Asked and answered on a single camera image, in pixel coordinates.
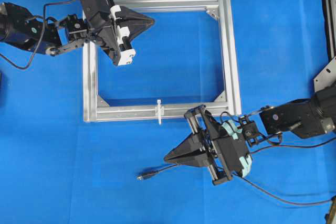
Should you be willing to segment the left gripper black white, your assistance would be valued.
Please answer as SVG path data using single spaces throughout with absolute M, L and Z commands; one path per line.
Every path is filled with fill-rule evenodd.
M 129 65 L 136 55 L 130 41 L 152 27 L 155 21 L 149 16 L 115 4 L 114 0 L 106 1 L 110 9 L 110 21 L 99 33 L 93 32 L 88 24 L 92 36 L 91 40 L 100 46 L 114 65 Z M 117 24 L 121 20 L 127 21 L 122 23 L 122 27 Z

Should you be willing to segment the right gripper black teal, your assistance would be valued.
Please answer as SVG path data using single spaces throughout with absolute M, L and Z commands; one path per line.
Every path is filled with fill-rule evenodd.
M 243 131 L 236 126 L 232 119 L 221 123 L 216 121 L 203 104 L 189 109 L 184 117 L 190 124 L 193 133 L 172 149 L 164 157 L 164 161 L 185 166 L 207 167 L 213 185 L 230 181 L 222 169 L 211 140 L 219 137 L 219 132 L 223 129 L 227 130 L 230 135 L 240 133 L 244 138 Z

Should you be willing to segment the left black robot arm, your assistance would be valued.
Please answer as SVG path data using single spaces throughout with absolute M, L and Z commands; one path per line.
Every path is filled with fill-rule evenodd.
M 125 6 L 106 0 L 107 22 L 94 28 L 85 18 L 68 15 L 53 17 L 32 15 L 13 3 L 1 3 L 1 42 L 20 50 L 57 56 L 92 42 L 99 46 L 116 66 L 128 65 L 136 55 L 131 42 L 154 25 L 155 20 Z

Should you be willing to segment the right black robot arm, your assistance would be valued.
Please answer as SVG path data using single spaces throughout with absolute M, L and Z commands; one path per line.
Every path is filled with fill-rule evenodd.
M 176 165 L 207 167 L 212 183 L 232 180 L 232 173 L 245 177 L 251 169 L 249 147 L 271 138 L 282 139 L 292 132 L 305 139 L 335 130 L 335 87 L 317 91 L 309 99 L 296 99 L 280 106 L 266 106 L 257 111 L 267 135 L 263 135 L 248 115 L 238 120 L 216 121 L 205 105 L 184 114 L 191 134 L 164 161 Z

